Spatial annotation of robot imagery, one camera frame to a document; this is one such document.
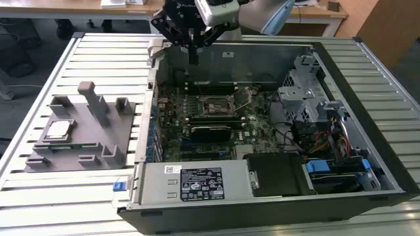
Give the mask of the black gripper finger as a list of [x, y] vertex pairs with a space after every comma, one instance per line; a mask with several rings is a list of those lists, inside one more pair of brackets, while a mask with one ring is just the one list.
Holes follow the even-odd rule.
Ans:
[[230, 23], [225, 22], [209, 28], [194, 29], [193, 31], [193, 64], [198, 64], [198, 49], [208, 47], [222, 35], [224, 32], [230, 30]]
[[173, 46], [184, 48], [188, 54], [188, 62], [194, 64], [194, 47], [188, 29], [178, 28], [173, 22], [168, 21], [168, 15], [162, 9], [153, 14], [150, 24]]

